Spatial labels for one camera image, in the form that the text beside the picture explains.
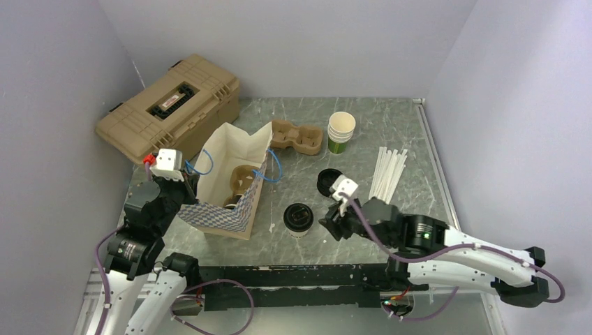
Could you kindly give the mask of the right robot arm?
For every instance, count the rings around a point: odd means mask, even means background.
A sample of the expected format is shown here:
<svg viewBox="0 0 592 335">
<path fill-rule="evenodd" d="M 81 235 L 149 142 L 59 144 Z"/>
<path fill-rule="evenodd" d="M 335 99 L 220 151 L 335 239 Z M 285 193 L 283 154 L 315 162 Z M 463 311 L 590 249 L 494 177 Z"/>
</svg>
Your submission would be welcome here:
<svg viewBox="0 0 592 335">
<path fill-rule="evenodd" d="M 502 248 L 467 235 L 438 219 L 404 214 L 373 198 L 329 207 L 319 223 L 336 240 L 364 237 L 385 249 L 385 282 L 392 290 L 448 285 L 479 290 L 502 302 L 534 308 L 549 302 L 549 283 L 538 276 L 545 252 Z"/>
</svg>

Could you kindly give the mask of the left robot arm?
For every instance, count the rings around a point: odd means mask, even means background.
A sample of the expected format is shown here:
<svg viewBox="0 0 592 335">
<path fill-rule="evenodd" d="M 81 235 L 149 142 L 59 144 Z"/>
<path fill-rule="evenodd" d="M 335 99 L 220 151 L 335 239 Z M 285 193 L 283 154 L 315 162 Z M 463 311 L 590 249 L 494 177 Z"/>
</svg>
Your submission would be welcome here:
<svg viewBox="0 0 592 335">
<path fill-rule="evenodd" d="M 163 261 L 152 291 L 135 307 L 172 220 L 185 204 L 198 203 L 197 185 L 197 177 L 185 176 L 182 181 L 153 177 L 131 186 L 123 225 L 103 238 L 106 256 L 96 263 L 102 290 L 88 334 L 153 334 L 173 301 L 199 287 L 198 260 L 172 253 Z"/>
</svg>

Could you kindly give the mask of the single brown cup carrier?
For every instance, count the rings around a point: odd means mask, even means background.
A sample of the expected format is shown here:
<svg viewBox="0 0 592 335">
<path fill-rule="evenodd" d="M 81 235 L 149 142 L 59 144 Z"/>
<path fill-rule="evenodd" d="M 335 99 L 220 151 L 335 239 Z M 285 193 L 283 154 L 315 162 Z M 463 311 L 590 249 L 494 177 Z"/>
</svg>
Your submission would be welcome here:
<svg viewBox="0 0 592 335">
<path fill-rule="evenodd" d="M 252 165 L 239 165 L 237 166 L 230 176 L 230 190 L 232 197 L 236 194 L 242 194 L 243 197 L 251 184 L 255 180 L 256 167 Z"/>
</svg>

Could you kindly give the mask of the blue checkered paper bag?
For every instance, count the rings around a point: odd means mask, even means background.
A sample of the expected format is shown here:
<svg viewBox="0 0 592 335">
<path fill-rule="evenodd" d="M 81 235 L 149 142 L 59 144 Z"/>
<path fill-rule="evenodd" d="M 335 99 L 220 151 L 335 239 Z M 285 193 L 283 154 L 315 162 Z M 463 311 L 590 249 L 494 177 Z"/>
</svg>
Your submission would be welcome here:
<svg viewBox="0 0 592 335">
<path fill-rule="evenodd" d="M 196 204 L 177 214 L 207 234 L 249 240 L 272 141 L 272 123 L 250 135 L 224 123 L 206 141 L 195 162 L 200 175 Z"/>
</svg>

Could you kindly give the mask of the white paper coffee cup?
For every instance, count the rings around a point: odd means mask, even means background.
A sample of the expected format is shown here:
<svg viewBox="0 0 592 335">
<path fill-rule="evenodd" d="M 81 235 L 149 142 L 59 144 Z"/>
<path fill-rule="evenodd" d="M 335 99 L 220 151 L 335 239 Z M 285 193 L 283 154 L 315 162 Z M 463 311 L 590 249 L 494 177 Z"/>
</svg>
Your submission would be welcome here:
<svg viewBox="0 0 592 335">
<path fill-rule="evenodd" d="M 304 237 L 308 233 L 308 231 L 309 230 L 296 231 L 296 230 L 288 229 L 290 236 L 294 237 L 294 238 Z"/>
</svg>

